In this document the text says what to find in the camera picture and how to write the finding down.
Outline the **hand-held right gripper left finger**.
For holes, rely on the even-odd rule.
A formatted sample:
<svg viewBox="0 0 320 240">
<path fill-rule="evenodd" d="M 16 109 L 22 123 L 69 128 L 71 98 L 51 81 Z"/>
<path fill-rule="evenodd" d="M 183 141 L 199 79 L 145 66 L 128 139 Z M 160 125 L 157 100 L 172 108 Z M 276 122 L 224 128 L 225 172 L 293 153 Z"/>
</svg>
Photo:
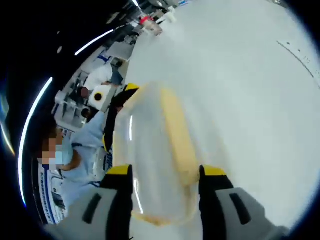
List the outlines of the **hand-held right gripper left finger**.
<svg viewBox="0 0 320 240">
<path fill-rule="evenodd" d="M 70 206 L 65 219 L 44 230 L 52 240 L 130 240 L 132 195 L 133 167 L 112 167 L 98 188 Z"/>
</svg>

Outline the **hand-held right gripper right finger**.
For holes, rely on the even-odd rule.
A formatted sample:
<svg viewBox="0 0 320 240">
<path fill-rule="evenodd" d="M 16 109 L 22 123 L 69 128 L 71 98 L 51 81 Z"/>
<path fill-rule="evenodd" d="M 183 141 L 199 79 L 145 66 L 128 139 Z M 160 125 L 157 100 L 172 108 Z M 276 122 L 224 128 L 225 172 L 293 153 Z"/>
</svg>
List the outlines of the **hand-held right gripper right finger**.
<svg viewBox="0 0 320 240">
<path fill-rule="evenodd" d="M 221 168 L 199 167 L 198 192 L 205 240 L 282 240 L 289 231 L 269 221 L 265 208 Z"/>
</svg>

